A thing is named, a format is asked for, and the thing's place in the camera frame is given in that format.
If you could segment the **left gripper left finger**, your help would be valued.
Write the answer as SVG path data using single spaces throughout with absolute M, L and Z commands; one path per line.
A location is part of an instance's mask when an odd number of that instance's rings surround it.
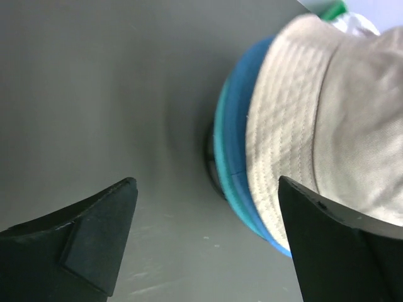
M 106 301 L 113 295 L 138 190 L 125 178 L 1 232 L 1 301 Z

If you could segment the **medium blue bucket hat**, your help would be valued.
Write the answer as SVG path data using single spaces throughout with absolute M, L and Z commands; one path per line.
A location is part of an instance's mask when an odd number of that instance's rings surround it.
M 253 45 L 238 61 L 232 72 L 229 93 L 224 109 L 224 142 L 229 163 L 230 177 L 249 220 L 257 228 L 256 233 L 287 257 L 291 252 L 282 247 L 267 231 L 253 202 L 246 169 L 246 123 L 251 96 L 256 79 L 274 37 L 270 36 Z

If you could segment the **beige bucket hat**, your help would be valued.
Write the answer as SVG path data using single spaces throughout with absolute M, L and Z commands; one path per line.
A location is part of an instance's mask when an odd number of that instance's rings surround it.
M 246 172 L 263 224 L 285 250 L 281 176 L 401 225 L 402 28 L 355 36 L 313 14 L 289 22 L 254 86 Z

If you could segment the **cyan bucket hat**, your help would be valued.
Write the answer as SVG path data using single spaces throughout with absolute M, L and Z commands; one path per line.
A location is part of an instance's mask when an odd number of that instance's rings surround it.
M 223 192 L 224 198 L 228 202 L 231 209 L 237 217 L 252 230 L 256 235 L 263 240 L 267 240 L 262 231 L 255 225 L 251 215 L 249 214 L 246 205 L 243 203 L 234 185 L 232 175 L 229 171 L 225 154 L 224 143 L 224 109 L 225 101 L 229 90 L 229 79 L 226 79 L 222 90 L 220 92 L 217 108 L 215 110 L 212 142 L 213 142 L 213 155 L 215 159 L 216 171 L 219 179 L 219 184 Z

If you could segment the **white hat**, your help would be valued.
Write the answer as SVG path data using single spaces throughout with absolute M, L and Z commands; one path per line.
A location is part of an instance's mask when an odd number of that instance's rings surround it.
M 356 13 L 344 13 L 331 21 L 331 24 L 343 33 L 354 36 L 379 36 L 375 25 L 364 16 Z

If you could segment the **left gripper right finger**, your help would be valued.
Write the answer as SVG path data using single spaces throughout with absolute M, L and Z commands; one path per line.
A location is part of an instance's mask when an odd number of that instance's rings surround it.
M 402 227 L 285 176 L 278 199 L 304 301 L 402 301 Z

